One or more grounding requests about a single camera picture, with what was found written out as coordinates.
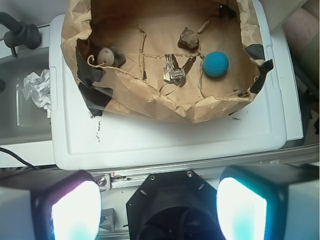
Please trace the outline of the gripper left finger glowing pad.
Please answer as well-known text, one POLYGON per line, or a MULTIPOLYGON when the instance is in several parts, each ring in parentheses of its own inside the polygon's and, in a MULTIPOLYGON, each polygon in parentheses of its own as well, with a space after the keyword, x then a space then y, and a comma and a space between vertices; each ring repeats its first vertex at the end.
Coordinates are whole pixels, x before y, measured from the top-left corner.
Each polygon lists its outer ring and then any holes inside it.
POLYGON ((94 240, 100 189, 86 170, 13 170, 0 174, 2 240, 94 240))

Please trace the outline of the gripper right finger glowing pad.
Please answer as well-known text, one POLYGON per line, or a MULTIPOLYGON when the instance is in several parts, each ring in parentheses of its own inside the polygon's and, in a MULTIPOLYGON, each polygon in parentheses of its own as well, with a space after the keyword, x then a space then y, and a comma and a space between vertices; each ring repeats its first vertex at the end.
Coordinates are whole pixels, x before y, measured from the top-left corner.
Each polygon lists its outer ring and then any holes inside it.
POLYGON ((221 174, 216 198, 227 240, 320 238, 317 165, 230 165, 221 174))

